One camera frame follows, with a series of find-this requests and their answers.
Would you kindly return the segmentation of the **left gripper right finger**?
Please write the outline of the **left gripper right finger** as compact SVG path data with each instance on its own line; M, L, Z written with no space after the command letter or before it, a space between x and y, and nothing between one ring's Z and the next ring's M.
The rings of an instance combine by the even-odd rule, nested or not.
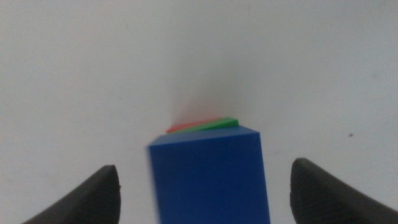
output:
M306 158L292 164L290 207L297 223L397 224L394 210Z

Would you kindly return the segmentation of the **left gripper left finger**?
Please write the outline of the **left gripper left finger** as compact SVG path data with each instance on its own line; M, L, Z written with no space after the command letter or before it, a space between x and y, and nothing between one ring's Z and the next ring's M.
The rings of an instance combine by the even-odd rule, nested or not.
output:
M116 166L103 166L24 224L118 224L120 188Z

